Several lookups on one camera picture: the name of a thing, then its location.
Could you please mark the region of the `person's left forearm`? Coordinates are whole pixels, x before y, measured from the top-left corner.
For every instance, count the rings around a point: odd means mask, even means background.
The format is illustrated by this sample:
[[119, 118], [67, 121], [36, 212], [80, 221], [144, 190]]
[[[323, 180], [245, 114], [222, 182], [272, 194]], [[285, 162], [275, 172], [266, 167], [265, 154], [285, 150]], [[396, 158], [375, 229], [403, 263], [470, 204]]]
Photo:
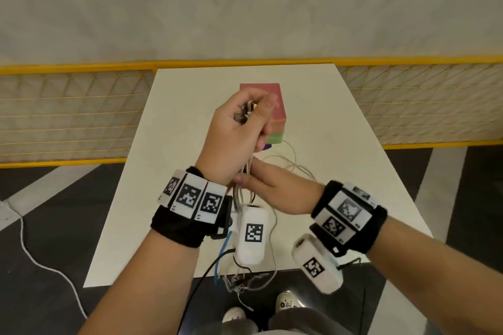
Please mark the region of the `person's left forearm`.
[[177, 335], [198, 256], [150, 230], [78, 335]]

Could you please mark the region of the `yellow mesh fence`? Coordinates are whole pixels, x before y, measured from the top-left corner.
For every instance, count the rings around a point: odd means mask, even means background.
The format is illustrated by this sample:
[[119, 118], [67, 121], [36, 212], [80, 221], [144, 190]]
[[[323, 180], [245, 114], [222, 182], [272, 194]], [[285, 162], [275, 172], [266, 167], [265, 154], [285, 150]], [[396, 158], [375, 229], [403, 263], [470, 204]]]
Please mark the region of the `yellow mesh fence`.
[[161, 69], [337, 67], [384, 149], [503, 144], [503, 55], [0, 66], [0, 167], [125, 161]]

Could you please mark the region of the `person's right hand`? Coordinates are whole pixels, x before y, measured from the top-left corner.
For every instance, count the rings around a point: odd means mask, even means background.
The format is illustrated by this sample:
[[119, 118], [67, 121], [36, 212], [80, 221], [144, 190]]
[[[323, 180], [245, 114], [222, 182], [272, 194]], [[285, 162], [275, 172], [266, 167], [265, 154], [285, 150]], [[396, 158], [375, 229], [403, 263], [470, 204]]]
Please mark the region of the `person's right hand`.
[[260, 181], [254, 176], [238, 173], [236, 185], [255, 193], [268, 205], [291, 215], [311, 215], [324, 193], [325, 186], [300, 177], [277, 166], [274, 181]]

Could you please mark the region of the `black wristband with marker tags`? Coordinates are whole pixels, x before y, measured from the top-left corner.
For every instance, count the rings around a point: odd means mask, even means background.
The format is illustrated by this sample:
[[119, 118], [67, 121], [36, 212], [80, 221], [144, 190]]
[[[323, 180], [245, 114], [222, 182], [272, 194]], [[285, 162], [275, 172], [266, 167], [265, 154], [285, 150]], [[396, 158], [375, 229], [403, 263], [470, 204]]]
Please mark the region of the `black wristband with marker tags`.
[[333, 256], [349, 250], [366, 254], [388, 217], [388, 211], [366, 191], [347, 182], [330, 181], [311, 213], [309, 229]]
[[178, 244], [197, 249], [205, 237], [228, 235], [233, 198], [196, 167], [176, 170], [157, 202], [151, 228]]

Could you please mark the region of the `white shoe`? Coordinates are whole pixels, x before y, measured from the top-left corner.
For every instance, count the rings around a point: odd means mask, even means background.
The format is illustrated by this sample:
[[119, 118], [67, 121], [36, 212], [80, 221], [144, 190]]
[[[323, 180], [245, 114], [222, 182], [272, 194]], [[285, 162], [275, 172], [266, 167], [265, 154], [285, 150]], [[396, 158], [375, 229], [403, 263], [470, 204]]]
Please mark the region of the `white shoe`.
[[232, 307], [223, 316], [222, 323], [226, 323], [232, 320], [247, 319], [246, 313], [242, 307]]
[[275, 302], [275, 313], [290, 308], [301, 308], [305, 305], [298, 299], [298, 297], [291, 291], [286, 290], [278, 294]]

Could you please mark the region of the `person's left hand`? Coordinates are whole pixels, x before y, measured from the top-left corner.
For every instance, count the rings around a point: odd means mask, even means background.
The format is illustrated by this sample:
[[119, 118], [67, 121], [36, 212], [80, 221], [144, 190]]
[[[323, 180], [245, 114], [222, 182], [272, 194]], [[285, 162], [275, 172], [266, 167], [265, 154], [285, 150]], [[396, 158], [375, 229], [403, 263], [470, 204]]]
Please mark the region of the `person's left hand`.
[[195, 163], [205, 179], [219, 185], [228, 185], [253, 155], [252, 113], [244, 124], [235, 121], [234, 113], [250, 100], [258, 103], [264, 95], [273, 94], [246, 88], [233, 94], [215, 110]]

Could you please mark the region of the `person's right forearm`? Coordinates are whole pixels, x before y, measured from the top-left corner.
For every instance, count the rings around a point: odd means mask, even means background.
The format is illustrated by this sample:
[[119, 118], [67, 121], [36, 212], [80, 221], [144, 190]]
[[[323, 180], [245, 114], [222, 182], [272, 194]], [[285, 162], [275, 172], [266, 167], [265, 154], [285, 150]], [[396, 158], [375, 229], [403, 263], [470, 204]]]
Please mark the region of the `person's right forearm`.
[[389, 217], [367, 253], [444, 335], [503, 335], [503, 274]]

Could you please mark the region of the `pink orange green layered box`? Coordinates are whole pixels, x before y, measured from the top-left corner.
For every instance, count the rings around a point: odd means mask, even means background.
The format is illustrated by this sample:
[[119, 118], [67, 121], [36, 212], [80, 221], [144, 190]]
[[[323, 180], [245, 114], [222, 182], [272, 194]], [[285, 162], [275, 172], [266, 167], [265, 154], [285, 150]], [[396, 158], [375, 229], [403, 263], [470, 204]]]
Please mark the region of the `pink orange green layered box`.
[[[283, 141], [283, 135], [286, 125], [286, 110], [284, 106], [284, 101], [281, 93], [281, 86], [279, 83], [258, 83], [258, 84], [247, 84], [242, 83], [239, 85], [239, 89], [243, 90], [246, 88], [255, 88], [265, 91], [268, 94], [276, 95], [277, 106], [272, 112], [272, 131], [267, 138], [267, 143], [264, 149], [269, 149], [272, 145], [280, 144]], [[240, 124], [246, 123], [248, 117], [251, 115], [255, 109], [257, 103], [254, 100], [250, 100], [236, 113], [234, 113], [234, 119]]]

